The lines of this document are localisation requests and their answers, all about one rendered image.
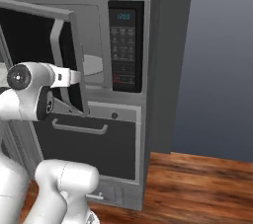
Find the grey built-in oven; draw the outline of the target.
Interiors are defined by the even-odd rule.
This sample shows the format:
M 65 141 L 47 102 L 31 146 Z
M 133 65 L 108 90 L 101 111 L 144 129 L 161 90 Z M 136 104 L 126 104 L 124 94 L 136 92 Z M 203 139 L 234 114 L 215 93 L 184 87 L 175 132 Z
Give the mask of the grey built-in oven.
M 136 183 L 141 107 L 91 102 L 86 117 L 53 113 L 34 124 L 44 159 L 87 163 L 103 178 Z

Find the dark oven door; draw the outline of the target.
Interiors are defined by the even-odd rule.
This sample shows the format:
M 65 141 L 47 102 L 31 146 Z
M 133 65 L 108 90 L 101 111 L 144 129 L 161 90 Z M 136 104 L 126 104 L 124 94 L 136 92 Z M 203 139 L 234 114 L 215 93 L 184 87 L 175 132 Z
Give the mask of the dark oven door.
M 58 130 L 59 124 L 108 131 L 103 135 Z M 103 176 L 135 179 L 135 123 L 95 117 L 52 113 L 46 120 L 34 123 L 35 132 L 45 159 L 85 163 L 96 167 Z

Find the grey drawer front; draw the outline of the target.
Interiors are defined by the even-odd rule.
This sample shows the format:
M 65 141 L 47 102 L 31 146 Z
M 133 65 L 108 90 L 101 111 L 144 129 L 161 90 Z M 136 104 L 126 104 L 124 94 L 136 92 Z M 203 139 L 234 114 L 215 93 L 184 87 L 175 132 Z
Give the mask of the grey drawer front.
M 140 184 L 130 181 L 100 178 L 98 187 L 89 194 L 98 194 L 99 192 L 103 194 L 104 200 L 87 199 L 116 207 L 138 211 L 142 210 L 143 187 Z

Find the grey microwave oven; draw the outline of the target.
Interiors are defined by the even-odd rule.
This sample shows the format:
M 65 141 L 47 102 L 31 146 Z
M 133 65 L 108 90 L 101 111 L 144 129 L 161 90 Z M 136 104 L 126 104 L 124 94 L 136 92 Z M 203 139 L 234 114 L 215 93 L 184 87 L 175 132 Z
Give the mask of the grey microwave oven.
M 142 1 L 85 1 L 83 3 L 32 2 L 31 4 L 72 11 L 84 55 L 103 59 L 103 71 L 85 76 L 90 87 L 139 93 L 142 81 L 143 17 Z

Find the tall grey cabinet housing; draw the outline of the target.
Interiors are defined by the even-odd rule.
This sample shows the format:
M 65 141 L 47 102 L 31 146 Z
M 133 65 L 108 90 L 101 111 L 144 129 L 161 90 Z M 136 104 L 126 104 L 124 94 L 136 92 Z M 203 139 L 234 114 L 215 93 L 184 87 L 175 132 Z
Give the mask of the tall grey cabinet housing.
M 88 0 L 14 1 L 83 3 Z M 141 91 L 127 93 L 90 87 L 85 96 L 88 109 L 91 102 L 141 107 L 139 175 L 136 183 L 143 187 L 144 201 L 151 153 L 167 153 L 171 149 L 191 0 L 101 1 L 144 3 Z M 39 149 L 34 122 L 11 122 L 4 142 L 8 154 L 28 173 L 32 173 L 39 162 L 46 160 Z

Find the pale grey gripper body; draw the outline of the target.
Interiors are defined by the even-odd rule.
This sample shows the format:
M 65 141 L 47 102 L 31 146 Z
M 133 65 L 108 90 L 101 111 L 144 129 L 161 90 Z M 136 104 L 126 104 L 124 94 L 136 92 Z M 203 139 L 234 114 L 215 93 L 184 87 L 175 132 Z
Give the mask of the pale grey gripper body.
M 79 71 L 70 71 L 70 84 L 75 85 L 81 81 L 81 73 Z

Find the white microwave turntable plate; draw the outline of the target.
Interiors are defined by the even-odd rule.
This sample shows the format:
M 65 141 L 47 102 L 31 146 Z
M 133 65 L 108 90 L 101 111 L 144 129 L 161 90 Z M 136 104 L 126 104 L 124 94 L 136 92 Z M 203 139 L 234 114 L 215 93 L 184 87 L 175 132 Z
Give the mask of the white microwave turntable plate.
M 84 55 L 83 69 L 85 76 L 92 76 L 103 71 L 103 59 L 95 55 Z

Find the black glass microwave door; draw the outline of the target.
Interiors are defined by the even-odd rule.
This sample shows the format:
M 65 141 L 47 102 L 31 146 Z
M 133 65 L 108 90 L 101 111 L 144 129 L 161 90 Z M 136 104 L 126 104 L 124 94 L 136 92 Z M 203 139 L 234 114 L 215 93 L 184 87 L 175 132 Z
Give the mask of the black glass microwave door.
M 51 112 L 85 117 L 89 109 L 85 97 L 82 50 L 75 14 L 72 11 L 14 0 L 0 0 L 0 53 L 7 67 L 7 74 L 12 66 L 23 62 L 53 65 L 50 33 L 55 19 L 70 24 L 73 52 L 67 53 L 71 63 L 68 68 L 79 71 L 81 81 L 68 87 L 70 105 L 61 99 L 59 88 L 51 90 L 54 100 Z

